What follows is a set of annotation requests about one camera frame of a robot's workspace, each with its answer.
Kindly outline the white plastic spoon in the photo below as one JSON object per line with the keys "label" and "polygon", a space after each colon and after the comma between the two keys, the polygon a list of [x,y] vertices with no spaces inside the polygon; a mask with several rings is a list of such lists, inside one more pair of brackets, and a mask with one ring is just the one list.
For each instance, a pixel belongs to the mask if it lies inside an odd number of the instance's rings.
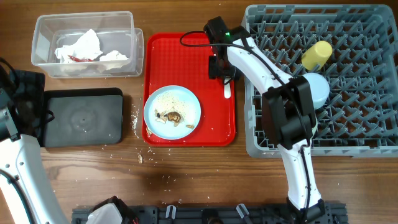
{"label": "white plastic spoon", "polygon": [[229,83],[224,85],[224,92],[223,93],[224,93],[224,97],[226,99],[230,99],[231,98],[231,87],[230,87]]}

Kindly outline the light blue plate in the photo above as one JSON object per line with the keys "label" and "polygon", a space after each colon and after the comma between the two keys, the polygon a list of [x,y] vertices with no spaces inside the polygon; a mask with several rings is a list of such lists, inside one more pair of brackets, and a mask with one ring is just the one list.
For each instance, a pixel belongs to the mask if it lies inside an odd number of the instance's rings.
{"label": "light blue plate", "polygon": [[[188,114],[195,125],[194,129],[186,128],[184,124],[174,127],[172,123],[158,123],[154,111],[183,111]],[[192,134],[201,120],[201,105],[198,98],[189,89],[169,85],[159,88],[151,94],[144,105],[144,123],[155,136],[165,140],[178,140]]]}

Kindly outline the yellow cup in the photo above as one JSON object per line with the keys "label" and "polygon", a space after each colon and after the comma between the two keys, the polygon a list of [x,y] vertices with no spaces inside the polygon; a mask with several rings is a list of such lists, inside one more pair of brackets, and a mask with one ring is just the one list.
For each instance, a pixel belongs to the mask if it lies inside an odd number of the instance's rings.
{"label": "yellow cup", "polygon": [[333,48],[328,42],[321,40],[315,43],[302,55],[302,65],[307,70],[319,71],[333,53]]}

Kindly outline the small white napkin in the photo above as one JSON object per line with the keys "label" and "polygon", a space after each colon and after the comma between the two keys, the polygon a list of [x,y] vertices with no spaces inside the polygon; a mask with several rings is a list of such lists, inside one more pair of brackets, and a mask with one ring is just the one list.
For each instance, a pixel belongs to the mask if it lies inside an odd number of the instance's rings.
{"label": "small white napkin", "polygon": [[101,56],[99,60],[100,62],[104,62],[103,67],[105,70],[121,68],[125,64],[129,63],[129,58],[117,50],[113,50],[110,53]]}

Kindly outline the light blue bowl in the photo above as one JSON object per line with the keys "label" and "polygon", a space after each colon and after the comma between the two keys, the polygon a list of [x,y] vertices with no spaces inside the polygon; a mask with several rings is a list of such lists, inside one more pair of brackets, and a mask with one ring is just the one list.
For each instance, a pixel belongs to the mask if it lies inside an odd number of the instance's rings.
{"label": "light blue bowl", "polygon": [[303,77],[310,85],[314,108],[316,110],[320,109],[329,96],[329,83],[324,76],[317,73],[306,73]]}

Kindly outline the large white napkin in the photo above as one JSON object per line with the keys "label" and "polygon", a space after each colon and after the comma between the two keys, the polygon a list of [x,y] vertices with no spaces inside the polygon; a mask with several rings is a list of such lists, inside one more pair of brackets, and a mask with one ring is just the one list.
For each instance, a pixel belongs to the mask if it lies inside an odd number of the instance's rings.
{"label": "large white napkin", "polygon": [[63,45],[55,50],[55,56],[61,63],[75,63],[68,58],[68,55],[94,60],[102,53],[99,38],[93,29],[83,34],[74,44]]}

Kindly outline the red snack wrapper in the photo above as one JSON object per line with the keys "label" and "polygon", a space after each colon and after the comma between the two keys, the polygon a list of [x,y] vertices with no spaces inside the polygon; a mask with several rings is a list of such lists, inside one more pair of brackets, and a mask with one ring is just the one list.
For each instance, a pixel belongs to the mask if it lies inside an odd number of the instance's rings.
{"label": "red snack wrapper", "polygon": [[74,57],[72,55],[68,55],[68,58],[71,61],[78,62],[78,63],[80,63],[80,62],[92,62],[93,61],[92,59],[89,59],[89,58],[77,58],[77,57]]}

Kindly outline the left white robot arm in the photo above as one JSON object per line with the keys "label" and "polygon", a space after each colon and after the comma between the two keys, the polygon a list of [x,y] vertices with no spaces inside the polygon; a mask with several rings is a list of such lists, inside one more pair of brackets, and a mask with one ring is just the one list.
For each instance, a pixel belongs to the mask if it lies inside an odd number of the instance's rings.
{"label": "left white robot arm", "polygon": [[68,223],[40,155],[45,75],[1,59],[1,192],[15,223]]}

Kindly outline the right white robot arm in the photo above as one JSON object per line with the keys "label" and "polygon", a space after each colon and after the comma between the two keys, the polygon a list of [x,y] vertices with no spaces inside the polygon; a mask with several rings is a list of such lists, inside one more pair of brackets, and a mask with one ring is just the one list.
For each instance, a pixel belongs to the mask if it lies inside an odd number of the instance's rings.
{"label": "right white robot arm", "polygon": [[221,17],[216,17],[203,31],[213,51],[209,78],[220,78],[228,84],[245,76],[261,95],[261,127],[284,162],[291,220],[310,223],[321,217],[325,209],[310,152],[317,120],[308,80],[280,70],[241,26],[229,29]]}

